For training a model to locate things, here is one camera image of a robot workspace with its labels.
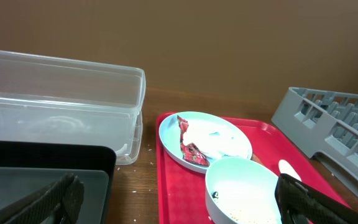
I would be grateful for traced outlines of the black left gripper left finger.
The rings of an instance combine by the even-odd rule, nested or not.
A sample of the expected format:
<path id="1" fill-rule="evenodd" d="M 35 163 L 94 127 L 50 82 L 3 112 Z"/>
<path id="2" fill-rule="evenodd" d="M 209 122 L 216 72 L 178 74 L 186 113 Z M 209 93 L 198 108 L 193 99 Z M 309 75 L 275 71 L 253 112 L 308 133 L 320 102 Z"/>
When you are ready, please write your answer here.
<path id="1" fill-rule="evenodd" d="M 0 224 L 76 224 L 85 187 L 75 174 L 60 179 L 0 209 Z"/>

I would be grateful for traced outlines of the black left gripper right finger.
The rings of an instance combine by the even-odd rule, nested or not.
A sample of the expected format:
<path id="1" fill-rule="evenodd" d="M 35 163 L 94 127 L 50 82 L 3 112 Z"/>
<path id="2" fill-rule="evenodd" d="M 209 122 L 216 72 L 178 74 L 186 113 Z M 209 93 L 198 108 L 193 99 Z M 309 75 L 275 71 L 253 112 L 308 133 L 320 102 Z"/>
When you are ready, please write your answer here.
<path id="1" fill-rule="evenodd" d="M 358 213 L 288 174 L 278 176 L 275 199 L 283 224 L 358 224 Z"/>

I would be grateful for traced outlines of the light blue rice bowl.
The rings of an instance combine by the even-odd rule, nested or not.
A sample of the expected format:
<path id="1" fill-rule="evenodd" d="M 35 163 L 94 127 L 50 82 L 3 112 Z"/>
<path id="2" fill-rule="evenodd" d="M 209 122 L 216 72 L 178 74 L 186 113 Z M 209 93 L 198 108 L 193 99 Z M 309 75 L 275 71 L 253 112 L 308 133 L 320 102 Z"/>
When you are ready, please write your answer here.
<path id="1" fill-rule="evenodd" d="M 281 223 L 277 180 L 276 174 L 251 160 L 229 157 L 212 163 L 205 175 L 209 217 L 214 223 Z"/>

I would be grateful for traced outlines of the white napkin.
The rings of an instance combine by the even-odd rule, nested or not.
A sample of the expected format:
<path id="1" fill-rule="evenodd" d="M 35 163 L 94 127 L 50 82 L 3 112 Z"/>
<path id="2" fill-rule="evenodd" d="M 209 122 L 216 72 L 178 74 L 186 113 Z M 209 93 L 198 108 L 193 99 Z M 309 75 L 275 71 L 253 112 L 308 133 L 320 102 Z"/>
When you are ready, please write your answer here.
<path id="1" fill-rule="evenodd" d="M 250 159 L 252 146 L 246 135 L 234 126 L 207 120 L 191 119 L 183 133 L 183 144 L 195 145 L 210 159 L 241 157 Z"/>

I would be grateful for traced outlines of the red snack wrapper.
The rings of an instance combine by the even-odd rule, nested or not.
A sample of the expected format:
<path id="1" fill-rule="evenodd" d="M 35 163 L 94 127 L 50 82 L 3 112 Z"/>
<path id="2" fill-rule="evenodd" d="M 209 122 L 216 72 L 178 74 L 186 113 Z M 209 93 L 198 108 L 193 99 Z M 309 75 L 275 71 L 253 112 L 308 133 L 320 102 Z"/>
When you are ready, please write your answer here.
<path id="1" fill-rule="evenodd" d="M 187 120 L 177 115 L 178 126 L 180 128 L 180 150 L 183 155 L 183 159 L 191 164 L 196 164 L 204 167 L 209 166 L 207 157 L 198 149 L 193 143 L 185 143 L 184 135 L 189 129 L 189 123 Z"/>

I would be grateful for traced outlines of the light blue oval plate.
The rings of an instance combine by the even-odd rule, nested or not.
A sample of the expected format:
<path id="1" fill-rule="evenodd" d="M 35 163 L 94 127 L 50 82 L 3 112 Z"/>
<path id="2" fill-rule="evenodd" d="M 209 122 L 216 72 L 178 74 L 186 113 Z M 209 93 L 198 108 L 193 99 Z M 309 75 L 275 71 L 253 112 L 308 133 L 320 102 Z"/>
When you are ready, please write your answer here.
<path id="1" fill-rule="evenodd" d="M 181 166 L 186 167 L 189 170 L 198 172 L 198 173 L 206 173 L 208 167 L 215 161 L 215 159 L 210 159 L 207 157 L 209 161 L 209 166 L 204 167 L 196 164 L 191 164 L 183 159 L 183 155 L 180 150 L 180 128 L 178 126 L 178 120 L 177 115 L 179 115 L 181 118 L 189 121 L 191 119 L 198 119 L 198 120 L 207 120 L 222 124 L 228 124 L 230 126 L 234 126 L 232 123 L 228 122 L 227 120 L 217 117 L 215 115 L 207 114 L 207 113 L 201 113 L 201 112 L 195 112 L 195 111 L 185 111 L 185 112 L 179 112 L 179 113 L 173 113 L 169 116 L 167 116 L 160 124 L 158 130 L 159 130 L 159 137 L 163 144 L 164 149 L 167 151 L 167 153 L 171 156 L 171 158 L 179 163 Z"/>

